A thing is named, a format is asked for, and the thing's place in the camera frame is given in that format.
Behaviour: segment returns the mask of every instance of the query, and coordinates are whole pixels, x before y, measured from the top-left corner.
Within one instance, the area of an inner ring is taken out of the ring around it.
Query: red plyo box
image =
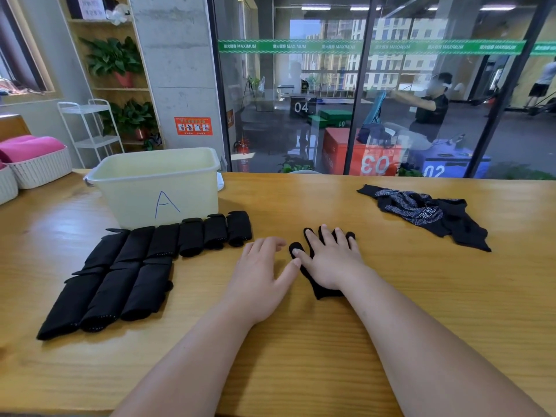
[[[330,174],[344,173],[348,139],[349,128],[325,128],[322,160]],[[393,177],[400,166],[401,151],[402,147],[399,145],[392,148],[366,146],[356,140],[349,173]]]

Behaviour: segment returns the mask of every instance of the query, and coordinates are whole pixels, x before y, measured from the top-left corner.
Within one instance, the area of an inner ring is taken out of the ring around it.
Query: rolled black cloth
[[[456,244],[492,251],[485,241],[488,231],[467,215],[464,199],[433,199],[424,193],[368,185],[357,191],[376,199],[381,211],[401,216],[439,237],[451,235]]]
[[[226,217],[221,213],[213,213],[205,219],[205,248],[222,250],[228,240]]]
[[[152,235],[147,259],[150,257],[176,257],[180,224],[160,225]]]
[[[305,239],[307,240],[307,244],[309,245],[309,256],[312,259],[313,257],[315,257],[315,251],[313,250],[313,247],[311,246],[311,244],[309,243],[309,239],[307,238],[307,235],[305,234],[305,230],[310,230],[312,231],[311,228],[304,228],[303,229],[303,235],[305,237]],[[332,231],[332,235],[334,235],[334,239],[337,241],[337,237],[334,231]],[[348,232],[346,234],[346,238],[349,239],[350,237],[353,237],[355,239],[355,234],[353,234],[352,232]],[[321,242],[324,243],[323,240],[323,232],[321,230],[321,228],[319,227],[319,238],[321,240]],[[293,251],[295,248],[298,248],[299,250],[305,251],[303,249],[303,246],[301,245],[301,243],[292,243],[290,245],[290,255],[292,257],[292,259],[295,258]],[[340,290],[330,290],[328,288],[325,288],[321,285],[319,285],[313,278],[312,276],[309,274],[308,270],[305,268],[305,266],[301,267],[301,273],[303,274],[303,276],[305,276],[309,282],[311,283],[311,287],[313,289],[313,293],[315,294],[315,297],[317,300],[320,300],[324,297],[343,297],[344,294],[340,291]]]
[[[249,215],[245,211],[232,211],[228,220],[228,243],[232,247],[241,247],[244,241],[253,238]]]
[[[141,262],[146,256],[151,244],[154,227],[136,228],[129,233],[120,254],[114,260],[117,262]]]
[[[166,298],[166,292],[173,287],[169,281],[171,268],[171,257],[157,257],[143,262],[123,308],[120,317],[122,320],[145,319],[151,313],[158,312]]]
[[[72,275],[87,274],[89,273],[89,269],[99,266],[108,268],[114,263],[116,256],[118,256],[131,231],[114,228],[108,228],[108,231],[115,232],[116,234],[110,234],[102,237],[101,241],[96,245],[93,251],[89,254],[88,258],[85,260],[83,269],[79,272],[74,272]]]
[[[121,315],[137,280],[141,262],[119,262],[111,267],[94,295],[79,326],[86,332],[99,332]]]
[[[79,323],[106,274],[102,267],[91,271],[93,273],[74,276],[65,282],[62,292],[38,331],[38,340],[47,341],[79,329]]]
[[[178,251],[183,257],[193,257],[201,254],[205,248],[205,235],[201,218],[189,218],[182,221],[177,245]]]

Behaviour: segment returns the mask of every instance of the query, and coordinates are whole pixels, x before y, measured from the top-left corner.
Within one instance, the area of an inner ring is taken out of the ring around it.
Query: person
[[[533,106],[538,102],[539,98],[545,97],[546,92],[548,92],[548,88],[552,84],[552,80],[556,76],[556,57],[554,57],[554,61],[548,63],[543,68],[543,72],[541,73],[539,80],[535,82],[531,91],[529,92],[529,100],[527,104],[525,104],[525,108],[529,108],[529,105],[533,102]]]
[[[429,142],[434,142],[448,112],[449,101],[445,92],[451,88],[451,73],[439,73],[434,76],[427,87],[427,95],[420,98],[403,90],[392,90],[390,95],[413,107],[417,107],[415,121],[409,129],[424,134]]]
[[[245,246],[221,301],[139,382],[113,417],[214,416],[249,330],[268,318],[305,266],[323,287],[341,290],[363,321],[405,416],[549,415],[469,345],[366,266],[354,238],[322,226],[274,278],[277,237]]]

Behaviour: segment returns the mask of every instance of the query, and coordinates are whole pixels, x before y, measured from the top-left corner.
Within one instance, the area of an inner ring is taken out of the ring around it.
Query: black shorts
[[[550,85],[543,85],[541,83],[535,83],[533,85],[533,87],[531,88],[531,92],[529,92],[529,96],[530,97],[544,97],[546,95],[546,92],[548,92],[548,87]]]

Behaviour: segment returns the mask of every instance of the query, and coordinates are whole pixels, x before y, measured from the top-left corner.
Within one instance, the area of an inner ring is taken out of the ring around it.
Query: black patterned garment
[[[488,231],[467,215],[463,199],[433,199],[423,193],[368,185],[357,191],[376,199],[383,212],[401,216],[439,237],[451,235],[459,245],[491,251],[485,242]]]

